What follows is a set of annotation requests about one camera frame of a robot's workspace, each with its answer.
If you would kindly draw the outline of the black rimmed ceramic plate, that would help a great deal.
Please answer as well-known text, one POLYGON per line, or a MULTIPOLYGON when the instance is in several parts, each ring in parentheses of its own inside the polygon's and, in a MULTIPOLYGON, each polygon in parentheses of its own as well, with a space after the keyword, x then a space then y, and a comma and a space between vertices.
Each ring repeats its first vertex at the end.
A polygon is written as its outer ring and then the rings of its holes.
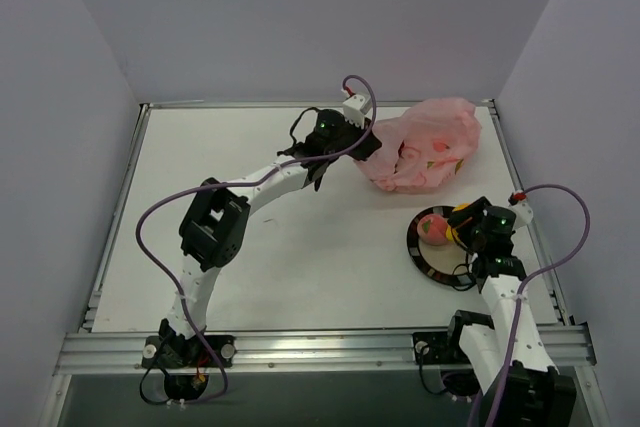
POLYGON ((471 273, 470 259, 461 247, 449 241, 443 246, 430 246, 418 235, 419 220, 427 214, 440 214, 446 221, 453 206, 436 205, 418 212, 409 222, 406 247, 414 266, 429 280, 457 291, 471 290, 475 279, 471 273))

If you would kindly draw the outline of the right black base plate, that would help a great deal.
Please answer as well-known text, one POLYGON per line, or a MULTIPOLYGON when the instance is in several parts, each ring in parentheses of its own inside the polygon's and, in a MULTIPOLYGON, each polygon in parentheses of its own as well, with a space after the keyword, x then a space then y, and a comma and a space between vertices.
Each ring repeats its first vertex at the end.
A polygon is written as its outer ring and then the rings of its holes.
POLYGON ((423 365, 468 365, 469 360, 446 330, 412 333, 414 358, 423 365))

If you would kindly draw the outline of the orange fake fruit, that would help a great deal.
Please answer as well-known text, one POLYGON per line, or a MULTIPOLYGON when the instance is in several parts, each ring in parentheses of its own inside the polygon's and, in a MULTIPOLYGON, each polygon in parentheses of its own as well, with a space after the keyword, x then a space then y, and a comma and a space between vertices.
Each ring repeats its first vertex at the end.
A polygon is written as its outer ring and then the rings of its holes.
POLYGON ((472 213, 469 210, 470 207, 470 203, 463 203, 452 209, 447 218, 446 238, 449 241, 454 242, 459 240, 457 230, 470 221, 472 217, 472 213))

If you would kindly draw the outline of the aluminium front rail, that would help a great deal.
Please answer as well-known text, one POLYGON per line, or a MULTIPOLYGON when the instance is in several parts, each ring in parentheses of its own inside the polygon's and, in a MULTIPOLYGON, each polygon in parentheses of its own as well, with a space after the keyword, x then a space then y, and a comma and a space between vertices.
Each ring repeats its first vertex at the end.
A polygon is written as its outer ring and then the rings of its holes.
MULTIPOLYGON (((229 331, 230 372, 404 371, 415 362, 418 327, 355 330, 229 331)), ((57 375, 141 374, 150 332, 66 336, 57 375)))

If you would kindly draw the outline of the pink fake peach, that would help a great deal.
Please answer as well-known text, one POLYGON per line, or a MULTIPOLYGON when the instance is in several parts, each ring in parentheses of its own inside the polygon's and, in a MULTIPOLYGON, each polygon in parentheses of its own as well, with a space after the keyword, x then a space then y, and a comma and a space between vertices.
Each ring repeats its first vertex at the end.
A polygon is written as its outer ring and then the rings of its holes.
POLYGON ((419 238, 430 246, 443 246, 449 242, 447 237, 448 223, 440 214, 427 214, 417 225, 419 238))

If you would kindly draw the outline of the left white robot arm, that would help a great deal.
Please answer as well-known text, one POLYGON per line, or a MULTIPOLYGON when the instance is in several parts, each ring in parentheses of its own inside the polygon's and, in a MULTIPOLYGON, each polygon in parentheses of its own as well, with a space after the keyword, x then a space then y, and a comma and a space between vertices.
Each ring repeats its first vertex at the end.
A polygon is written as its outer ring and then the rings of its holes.
POLYGON ((369 107, 318 109, 314 128, 303 141, 277 154, 275 161, 232 187, 195 195, 179 227, 184 255, 180 288, 162 320, 159 336, 166 355, 179 366, 194 364, 202 352, 196 334, 206 328, 208 304, 221 269, 239 253, 251 215, 279 197, 308 186, 319 189, 329 154, 347 150, 364 161, 381 147, 372 133, 369 107))

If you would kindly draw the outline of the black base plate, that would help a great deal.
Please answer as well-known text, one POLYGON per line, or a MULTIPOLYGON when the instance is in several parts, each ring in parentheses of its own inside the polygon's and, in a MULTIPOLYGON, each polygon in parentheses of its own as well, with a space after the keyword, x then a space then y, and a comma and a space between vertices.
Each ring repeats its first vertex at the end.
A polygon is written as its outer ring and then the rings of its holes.
POLYGON ((446 330, 412 333, 414 358, 423 365, 468 365, 469 360, 446 330))
POLYGON ((145 340, 141 366, 143 368, 160 366, 166 369, 217 367, 218 365, 230 367, 236 352, 236 338, 226 334, 205 334, 204 338, 210 349, 215 352, 219 362, 215 361, 198 337, 184 340, 181 336, 169 338, 152 335, 145 340))

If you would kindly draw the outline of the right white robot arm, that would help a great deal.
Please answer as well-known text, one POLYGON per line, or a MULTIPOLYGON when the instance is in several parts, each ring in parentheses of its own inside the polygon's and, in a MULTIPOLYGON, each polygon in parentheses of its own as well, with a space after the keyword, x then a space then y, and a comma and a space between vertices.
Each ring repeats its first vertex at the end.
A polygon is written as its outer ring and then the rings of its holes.
POLYGON ((468 253, 472 284, 488 309, 457 311, 443 337, 479 384, 469 420, 477 426, 567 426, 575 407, 575 383, 542 342, 528 295, 532 277, 513 252, 515 231, 532 219, 523 192, 506 207, 481 197, 447 219, 446 236, 468 253))

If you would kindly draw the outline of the pink plastic bag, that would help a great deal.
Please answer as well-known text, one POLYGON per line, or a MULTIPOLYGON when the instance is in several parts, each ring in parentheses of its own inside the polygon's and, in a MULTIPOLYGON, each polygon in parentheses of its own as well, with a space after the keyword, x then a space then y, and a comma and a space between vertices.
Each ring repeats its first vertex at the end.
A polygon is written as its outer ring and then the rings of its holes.
POLYGON ((482 126, 464 98, 422 101, 402 115, 378 120, 381 147, 355 165, 383 191, 420 194, 453 179, 476 153, 482 126))

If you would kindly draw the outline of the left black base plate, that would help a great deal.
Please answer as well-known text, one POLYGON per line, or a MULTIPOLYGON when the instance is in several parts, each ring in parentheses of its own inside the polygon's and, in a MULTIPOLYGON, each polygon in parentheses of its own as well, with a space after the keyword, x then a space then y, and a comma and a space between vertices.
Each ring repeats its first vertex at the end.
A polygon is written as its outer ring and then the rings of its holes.
POLYGON ((145 340, 141 366, 143 368, 160 366, 166 369, 217 367, 218 365, 230 367, 236 352, 236 338, 226 334, 205 334, 204 338, 210 349, 215 352, 219 362, 215 361, 198 337, 184 340, 181 336, 169 338, 152 335, 145 340))

